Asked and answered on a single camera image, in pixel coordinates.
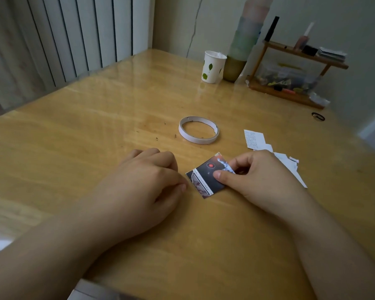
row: person's right hand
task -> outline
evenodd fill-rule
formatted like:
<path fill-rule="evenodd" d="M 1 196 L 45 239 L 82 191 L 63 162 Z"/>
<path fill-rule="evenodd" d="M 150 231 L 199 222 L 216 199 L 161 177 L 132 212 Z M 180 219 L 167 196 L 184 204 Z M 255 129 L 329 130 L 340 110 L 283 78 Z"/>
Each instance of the person's right hand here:
<path fill-rule="evenodd" d="M 300 201 L 309 196 L 296 177 L 267 150 L 242 154 L 232 159 L 229 165 L 234 171 L 248 169 L 248 173 L 239 175 L 217 170 L 214 178 L 277 216 L 294 211 Z"/>

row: white paper cup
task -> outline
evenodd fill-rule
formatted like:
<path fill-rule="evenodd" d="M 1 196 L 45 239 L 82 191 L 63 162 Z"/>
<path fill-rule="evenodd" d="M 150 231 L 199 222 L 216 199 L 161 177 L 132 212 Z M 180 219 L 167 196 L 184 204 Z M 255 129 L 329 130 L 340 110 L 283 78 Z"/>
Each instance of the white paper cup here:
<path fill-rule="evenodd" d="M 220 52 L 206 50 L 204 54 L 203 72 L 201 79 L 207 83 L 215 83 L 224 67 L 226 55 Z"/>

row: wooden rack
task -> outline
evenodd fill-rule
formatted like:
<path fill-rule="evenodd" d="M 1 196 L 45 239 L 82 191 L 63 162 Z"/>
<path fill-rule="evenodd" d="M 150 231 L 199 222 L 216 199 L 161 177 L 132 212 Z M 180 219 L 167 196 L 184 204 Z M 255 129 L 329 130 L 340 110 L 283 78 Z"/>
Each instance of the wooden rack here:
<path fill-rule="evenodd" d="M 298 94 L 298 93 L 290 94 L 290 93 L 286 93 L 284 91 L 277 91 L 277 90 L 274 90 L 270 86 L 261 85 L 260 83 L 258 83 L 258 81 L 256 79 L 254 79 L 254 75 L 255 75 L 256 71 L 258 70 L 258 67 L 260 66 L 260 63 L 261 63 L 261 61 L 262 61 L 262 59 L 265 55 L 265 52 L 267 51 L 268 48 L 283 51 L 287 54 L 296 55 L 296 56 L 299 56 L 299 57 L 302 57 L 302 58 L 305 58 L 305 59 L 309 59 L 309 60 L 313 60 L 313 61 L 316 61 L 316 62 L 326 64 L 326 66 L 325 66 L 324 70 L 322 70 L 320 76 L 325 75 L 325 73 L 328 71 L 328 69 L 331 66 L 338 67 L 338 68 L 341 68 L 341 69 L 344 69 L 344 70 L 349 68 L 348 65 L 346 65 L 344 63 L 341 63 L 341 62 L 338 62 L 338 61 L 329 60 L 327 58 L 320 57 L 320 56 L 317 56 L 317 55 L 315 55 L 315 56 L 306 55 L 306 54 L 302 53 L 300 50 L 294 50 L 293 47 L 291 47 L 291 46 L 287 46 L 287 45 L 272 42 L 272 41 L 270 41 L 270 42 L 264 41 L 264 48 L 261 52 L 261 55 L 258 58 L 258 61 L 257 61 L 256 65 L 253 69 L 253 72 L 248 77 L 248 80 L 250 82 L 249 87 L 252 90 L 257 90 L 257 91 L 260 91 L 260 92 L 263 92 L 263 93 L 266 93 L 266 94 L 269 94 L 269 95 L 274 95 L 274 96 L 282 98 L 282 99 L 287 99 L 287 100 L 294 101 L 294 102 L 297 102 L 297 103 L 300 103 L 300 104 L 312 106 L 312 107 L 315 107 L 315 108 L 318 108 L 318 109 L 323 109 L 324 107 L 314 103 L 313 101 L 311 101 L 308 95 L 303 95 L 303 94 Z"/>

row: roll of tape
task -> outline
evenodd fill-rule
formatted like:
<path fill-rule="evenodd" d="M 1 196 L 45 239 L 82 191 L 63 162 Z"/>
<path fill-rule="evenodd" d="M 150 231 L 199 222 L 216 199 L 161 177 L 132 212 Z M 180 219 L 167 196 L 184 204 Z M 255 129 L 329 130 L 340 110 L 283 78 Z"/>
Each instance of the roll of tape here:
<path fill-rule="evenodd" d="M 184 125 L 186 122 L 192 122 L 192 121 L 201 122 L 201 123 L 204 123 L 204 124 L 210 126 L 214 130 L 215 136 L 213 136 L 212 138 L 208 138 L 208 139 L 199 139 L 199 138 L 190 136 L 187 132 L 185 132 L 182 125 Z M 179 122 L 179 133 L 187 141 L 190 141 L 190 142 L 193 142 L 193 143 L 196 143 L 196 144 L 210 144 L 210 143 L 213 143 L 217 139 L 218 135 L 220 134 L 220 130 L 218 129 L 218 126 L 213 121 L 210 121 L 210 120 L 208 120 L 206 118 L 203 118 L 203 117 L 196 117 L 196 116 L 192 115 L 190 117 L 183 118 Z"/>

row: forearm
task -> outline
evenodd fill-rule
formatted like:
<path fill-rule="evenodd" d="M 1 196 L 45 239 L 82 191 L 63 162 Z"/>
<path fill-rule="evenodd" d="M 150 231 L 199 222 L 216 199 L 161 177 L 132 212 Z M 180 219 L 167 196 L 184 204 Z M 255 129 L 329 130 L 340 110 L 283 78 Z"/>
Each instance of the forearm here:
<path fill-rule="evenodd" d="M 0 252 L 0 300 L 67 299 L 102 253 L 90 236 L 69 212 L 32 228 Z"/>
<path fill-rule="evenodd" d="M 318 299 L 375 299 L 375 262 L 310 196 L 282 217 Z"/>

